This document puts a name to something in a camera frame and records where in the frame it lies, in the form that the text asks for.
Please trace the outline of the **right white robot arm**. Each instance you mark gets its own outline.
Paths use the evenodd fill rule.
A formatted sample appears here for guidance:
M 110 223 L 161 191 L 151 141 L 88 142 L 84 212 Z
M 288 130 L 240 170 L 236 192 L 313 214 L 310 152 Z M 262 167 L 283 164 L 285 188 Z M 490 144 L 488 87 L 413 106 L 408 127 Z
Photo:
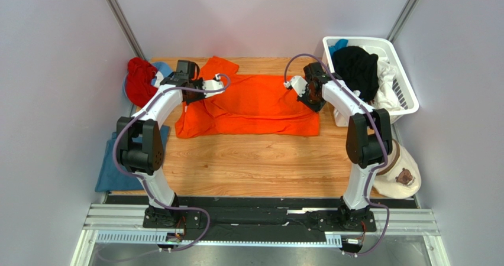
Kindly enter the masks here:
M 321 63 L 310 63 L 303 71 L 303 77 L 290 81 L 298 101 L 314 112 L 330 103 L 347 120 L 345 148 L 352 163 L 351 174 L 333 217 L 342 229 L 358 229 L 371 218 L 372 182 L 393 150 L 389 113 L 364 103 L 342 80 L 326 73 Z

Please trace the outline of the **orange t shirt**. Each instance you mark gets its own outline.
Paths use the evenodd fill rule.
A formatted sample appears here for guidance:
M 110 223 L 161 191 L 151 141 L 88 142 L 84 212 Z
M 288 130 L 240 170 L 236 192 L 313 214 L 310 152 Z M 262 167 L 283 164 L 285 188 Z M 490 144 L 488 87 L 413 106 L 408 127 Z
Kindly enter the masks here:
M 283 76 L 239 74 L 239 65 L 214 56 L 201 68 L 209 80 L 217 73 L 230 77 L 218 95 L 183 106 L 175 123 L 178 138 L 217 134 L 319 135 L 320 118 L 284 86 Z

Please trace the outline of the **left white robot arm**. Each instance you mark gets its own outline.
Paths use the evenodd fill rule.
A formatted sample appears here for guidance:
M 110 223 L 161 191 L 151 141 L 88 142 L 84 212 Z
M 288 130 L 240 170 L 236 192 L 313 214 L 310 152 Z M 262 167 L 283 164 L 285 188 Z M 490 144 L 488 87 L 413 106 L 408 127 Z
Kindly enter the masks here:
M 176 70 L 161 82 L 156 94 L 139 112 L 117 121 L 114 161 L 120 172 L 135 177 L 147 192 L 145 228 L 174 228 L 182 220 L 178 197 L 163 173 L 165 145 L 160 128 L 179 104 L 203 97 L 197 91 L 202 87 L 199 66 L 179 60 Z

